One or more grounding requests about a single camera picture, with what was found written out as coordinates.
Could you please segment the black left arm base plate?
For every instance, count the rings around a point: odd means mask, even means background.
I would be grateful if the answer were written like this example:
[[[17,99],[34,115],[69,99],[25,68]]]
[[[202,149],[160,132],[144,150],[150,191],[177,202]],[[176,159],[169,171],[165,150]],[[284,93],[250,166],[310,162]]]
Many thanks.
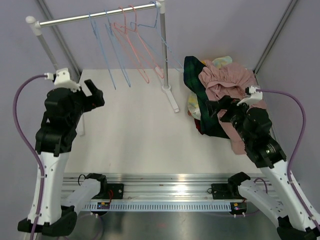
[[[108,183],[105,187],[106,199],[122,200],[124,196],[123,183]]]

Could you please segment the pink pleated skirt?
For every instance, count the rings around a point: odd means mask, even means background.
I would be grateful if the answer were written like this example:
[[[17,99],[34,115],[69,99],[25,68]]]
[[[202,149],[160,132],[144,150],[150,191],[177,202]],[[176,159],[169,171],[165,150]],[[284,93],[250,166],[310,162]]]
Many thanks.
[[[205,93],[210,101],[218,101],[224,96],[235,99],[246,97],[245,89],[250,86],[257,86],[257,80],[252,70],[248,70],[242,65],[233,62],[221,68],[215,67],[214,63],[204,60],[204,68],[198,75]],[[221,110],[218,114],[218,122],[224,132],[230,138],[230,145],[236,155],[245,155],[245,145],[239,134],[229,122],[221,122],[220,118],[226,113]]]

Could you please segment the blue wire hanger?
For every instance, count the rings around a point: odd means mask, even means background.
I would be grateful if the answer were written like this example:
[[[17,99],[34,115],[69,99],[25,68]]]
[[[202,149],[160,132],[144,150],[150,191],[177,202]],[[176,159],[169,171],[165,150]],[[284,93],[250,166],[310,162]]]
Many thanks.
[[[153,5],[153,8],[156,10],[154,23],[151,25],[138,23],[137,20],[130,22],[130,27],[133,30],[134,27],[139,28],[147,28],[153,29],[157,33],[161,42],[161,53],[158,53],[155,48],[153,48],[144,38],[142,38],[142,42],[147,44],[147,46],[159,56],[162,57],[163,60],[163,71],[168,69],[168,65],[173,67],[179,73],[184,72],[184,67],[178,58],[173,53],[171,47],[167,41],[167,29],[166,29],[166,10],[165,10],[165,1],[164,0],[151,0],[149,2],[150,5]]]

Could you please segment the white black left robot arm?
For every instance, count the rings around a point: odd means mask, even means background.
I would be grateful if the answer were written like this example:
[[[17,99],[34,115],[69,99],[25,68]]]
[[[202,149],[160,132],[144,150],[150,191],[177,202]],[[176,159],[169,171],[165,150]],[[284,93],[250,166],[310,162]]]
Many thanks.
[[[72,91],[59,87],[49,91],[44,101],[40,129],[35,135],[35,146],[27,144],[38,167],[35,192],[28,216],[18,222],[19,232],[49,237],[66,237],[76,226],[79,212],[94,197],[107,196],[109,187],[103,174],[90,173],[80,187],[65,202],[61,202],[65,167],[81,116],[105,104],[103,92],[87,79],[83,89]]]

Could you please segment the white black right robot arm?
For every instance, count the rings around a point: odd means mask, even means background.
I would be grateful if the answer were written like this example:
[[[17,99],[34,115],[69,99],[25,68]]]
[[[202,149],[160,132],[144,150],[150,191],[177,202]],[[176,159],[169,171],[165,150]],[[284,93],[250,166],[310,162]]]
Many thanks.
[[[211,118],[224,111],[220,121],[230,123],[239,134],[246,155],[267,177],[279,201],[259,189],[244,172],[228,178],[228,195],[252,202],[272,221],[282,240],[318,240],[320,215],[289,170],[289,162],[281,146],[270,135],[272,122],[266,109],[249,107],[227,95],[218,101],[208,100],[205,104]]]

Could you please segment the blue hanger with pink skirt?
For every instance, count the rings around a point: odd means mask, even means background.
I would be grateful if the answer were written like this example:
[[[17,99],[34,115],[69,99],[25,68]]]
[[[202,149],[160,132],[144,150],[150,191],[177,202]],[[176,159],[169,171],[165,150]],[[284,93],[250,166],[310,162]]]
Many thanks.
[[[89,20],[90,20],[92,32],[93,32],[93,34],[95,36],[95,39],[97,41],[99,50],[100,50],[100,52],[102,54],[102,57],[103,57],[103,60],[104,60],[104,62],[106,64],[106,67],[107,67],[107,70],[108,70],[108,73],[109,73],[113,88],[116,90],[117,89],[116,83],[115,83],[115,80],[113,78],[113,75],[112,75],[112,72],[111,72],[111,69],[110,69],[110,64],[109,64],[109,61],[108,61],[108,57],[106,55],[106,52],[104,50],[104,46],[102,44],[102,40],[101,40],[101,37],[100,37],[100,31],[99,31],[97,22],[93,19],[93,17],[92,17],[90,12],[88,13],[88,17],[89,17]]]

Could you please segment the red black plaid skirt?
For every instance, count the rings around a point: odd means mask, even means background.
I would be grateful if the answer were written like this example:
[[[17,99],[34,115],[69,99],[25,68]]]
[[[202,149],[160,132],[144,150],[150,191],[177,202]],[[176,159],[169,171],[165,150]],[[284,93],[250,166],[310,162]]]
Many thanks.
[[[194,119],[195,127],[201,135],[206,133],[206,128],[203,126],[202,122],[198,119]]]

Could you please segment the pastel tie-dye garment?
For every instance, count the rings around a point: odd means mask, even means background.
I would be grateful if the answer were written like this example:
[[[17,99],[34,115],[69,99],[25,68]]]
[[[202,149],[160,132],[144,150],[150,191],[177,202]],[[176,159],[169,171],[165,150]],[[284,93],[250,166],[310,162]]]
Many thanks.
[[[223,66],[226,66],[228,64],[231,64],[233,62],[233,59],[230,56],[224,56],[216,58],[212,61],[212,64],[220,69]],[[201,120],[201,111],[200,106],[198,103],[197,95],[192,91],[187,100],[187,108],[188,108],[188,115],[193,117],[196,120]]]

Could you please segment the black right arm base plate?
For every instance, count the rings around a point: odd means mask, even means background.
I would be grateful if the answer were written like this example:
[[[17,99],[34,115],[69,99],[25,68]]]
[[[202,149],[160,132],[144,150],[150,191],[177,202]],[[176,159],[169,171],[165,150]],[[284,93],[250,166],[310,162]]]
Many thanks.
[[[214,200],[240,200],[239,195],[234,195],[228,188],[227,183],[213,183],[206,190]]]

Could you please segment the pink hanger with plaid skirt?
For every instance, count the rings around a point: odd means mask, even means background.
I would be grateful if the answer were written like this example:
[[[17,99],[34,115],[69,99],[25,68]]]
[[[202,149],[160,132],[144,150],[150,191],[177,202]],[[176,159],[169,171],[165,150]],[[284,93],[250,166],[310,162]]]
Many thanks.
[[[127,42],[130,45],[131,50],[135,56],[135,62],[138,65],[138,72],[141,74],[141,76],[147,83],[150,82],[149,76],[146,73],[146,70],[143,65],[143,62],[145,62],[146,65],[149,66],[155,72],[156,75],[158,75],[161,79],[163,79],[164,78],[163,71],[157,64],[154,58],[154,55],[150,52],[150,48],[146,45],[146,42],[143,40],[143,38],[141,37],[138,31],[138,25],[137,25],[138,15],[137,15],[136,9],[133,5],[129,5],[129,6],[132,8],[134,12],[134,20],[135,20],[133,22],[134,27],[132,27],[131,25],[130,26],[127,25],[126,14],[124,13],[124,26],[122,26],[121,28],[123,28],[123,33],[125,34]],[[132,43],[130,39],[129,32],[132,32],[137,37],[137,39],[139,40],[140,44],[143,46],[143,49],[146,51],[151,61],[145,58],[143,53],[135,47],[135,45]]]

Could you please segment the dark green plaid skirt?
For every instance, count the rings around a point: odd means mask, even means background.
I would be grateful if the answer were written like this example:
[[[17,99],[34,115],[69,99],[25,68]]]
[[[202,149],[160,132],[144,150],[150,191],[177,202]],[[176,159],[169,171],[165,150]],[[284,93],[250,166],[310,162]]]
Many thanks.
[[[209,99],[206,94],[206,89],[199,79],[199,74],[202,72],[204,67],[205,65],[195,56],[186,56],[184,58],[183,66],[183,82],[187,88],[197,95],[197,101],[201,113],[200,121],[205,127],[205,135],[229,139],[228,135],[221,127],[218,118],[211,118],[208,115],[206,101]]]

